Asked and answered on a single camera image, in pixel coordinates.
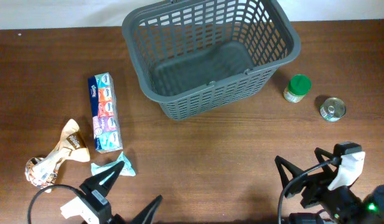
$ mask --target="colorful tissue package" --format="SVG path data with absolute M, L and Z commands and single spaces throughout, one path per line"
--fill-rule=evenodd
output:
M 109 73 L 88 79 L 93 121 L 93 138 L 100 153 L 123 149 L 118 125 L 116 95 Z

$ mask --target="gray plastic basket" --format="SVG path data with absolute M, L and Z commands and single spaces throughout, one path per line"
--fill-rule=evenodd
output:
M 122 29 L 142 91 L 175 120 L 257 93 L 301 50 L 276 0 L 163 1 Z

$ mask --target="wooden table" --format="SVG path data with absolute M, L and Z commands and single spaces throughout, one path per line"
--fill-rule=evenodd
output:
M 132 219 L 155 196 L 155 221 L 230 222 L 276 215 L 281 182 L 274 158 L 303 169 L 317 163 L 315 147 L 332 151 L 354 141 L 366 151 L 359 197 L 384 184 L 384 21 L 294 22 L 300 56 L 281 67 L 255 96 L 177 122 L 147 99 L 119 27 L 0 30 L 0 223 L 25 223 L 37 188 L 26 181 L 28 159 L 48 154 L 64 124 L 80 125 L 91 162 L 106 164 L 119 152 L 95 152 L 87 78 L 110 72 L 115 81 L 124 152 L 136 177 L 120 177 L 108 200 L 113 213 Z M 295 74 L 312 80 L 300 103 L 282 91 Z M 347 105 L 336 123 L 318 108 L 326 96 Z M 57 183 L 78 187 L 90 162 L 66 161 Z M 64 220 L 60 206 L 73 198 L 54 190 L 35 204 L 34 223 Z M 301 196 L 283 209 L 302 212 Z M 306 212 L 318 211 L 317 207 Z

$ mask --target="white wall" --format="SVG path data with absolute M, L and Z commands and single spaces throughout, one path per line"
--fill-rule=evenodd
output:
M 0 29 L 120 26 L 133 9 L 159 1 L 0 0 Z M 384 0 L 278 1 L 291 21 L 384 19 Z

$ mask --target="green lid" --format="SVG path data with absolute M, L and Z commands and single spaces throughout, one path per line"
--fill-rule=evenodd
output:
M 306 95 L 311 89 L 312 83 L 305 75 L 296 75 L 289 83 L 289 91 L 297 96 Z

